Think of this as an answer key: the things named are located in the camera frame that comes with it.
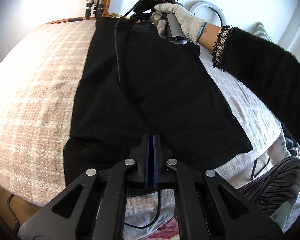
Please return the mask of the right forearm black sleeve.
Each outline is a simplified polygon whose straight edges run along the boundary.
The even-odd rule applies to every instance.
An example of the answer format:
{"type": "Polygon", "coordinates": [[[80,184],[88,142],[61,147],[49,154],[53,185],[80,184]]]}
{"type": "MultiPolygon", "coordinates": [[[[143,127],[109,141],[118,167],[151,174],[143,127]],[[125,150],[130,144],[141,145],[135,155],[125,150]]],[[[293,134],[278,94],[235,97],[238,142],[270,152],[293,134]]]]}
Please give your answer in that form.
{"type": "Polygon", "coordinates": [[[247,86],[286,126],[300,145],[300,62],[290,52],[237,27],[207,23],[200,45],[213,66],[247,86]]]}

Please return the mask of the right hand white glove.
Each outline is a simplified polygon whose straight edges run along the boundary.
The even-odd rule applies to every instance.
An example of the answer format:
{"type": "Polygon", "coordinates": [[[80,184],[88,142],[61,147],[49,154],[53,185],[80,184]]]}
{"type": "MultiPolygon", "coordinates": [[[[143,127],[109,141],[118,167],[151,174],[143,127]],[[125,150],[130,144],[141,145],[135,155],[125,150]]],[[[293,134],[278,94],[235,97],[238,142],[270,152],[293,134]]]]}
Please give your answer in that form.
{"type": "Polygon", "coordinates": [[[177,4],[157,4],[154,6],[154,9],[153,20],[157,21],[157,30],[160,37],[166,38],[167,21],[162,18],[162,14],[173,14],[185,36],[185,41],[182,42],[182,44],[185,44],[186,42],[192,42],[195,45],[199,44],[199,39],[206,26],[206,21],[204,19],[197,18],[194,14],[177,4]]]}

